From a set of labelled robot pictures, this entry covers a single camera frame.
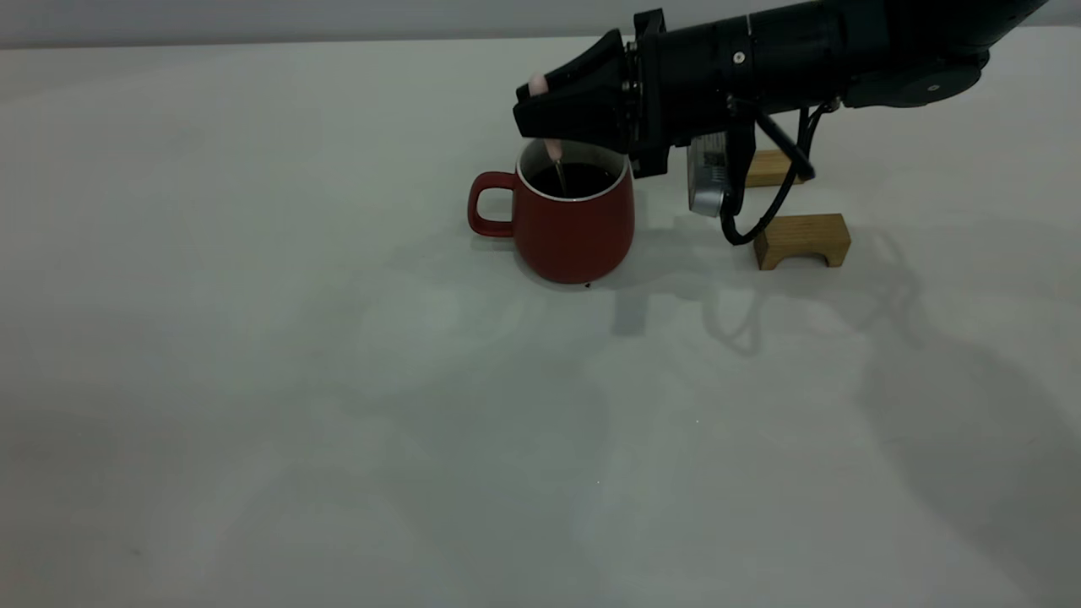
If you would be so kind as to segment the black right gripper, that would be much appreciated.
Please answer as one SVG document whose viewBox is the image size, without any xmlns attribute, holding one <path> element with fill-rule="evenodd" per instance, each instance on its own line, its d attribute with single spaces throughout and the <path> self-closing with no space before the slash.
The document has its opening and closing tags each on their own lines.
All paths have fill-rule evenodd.
<svg viewBox="0 0 1081 608">
<path fill-rule="evenodd" d="M 747 16 L 669 31 L 663 11 L 638 13 L 626 54 L 622 32 L 609 30 L 578 57 L 546 74 L 546 92 L 525 91 L 526 97 L 513 105 L 513 120 L 526 138 L 629 153 L 635 177 L 663 176 L 672 147 L 729 127 L 728 97 L 749 72 L 736 58 L 750 54 Z M 625 90 L 632 104 L 630 135 Z"/>
</svg>

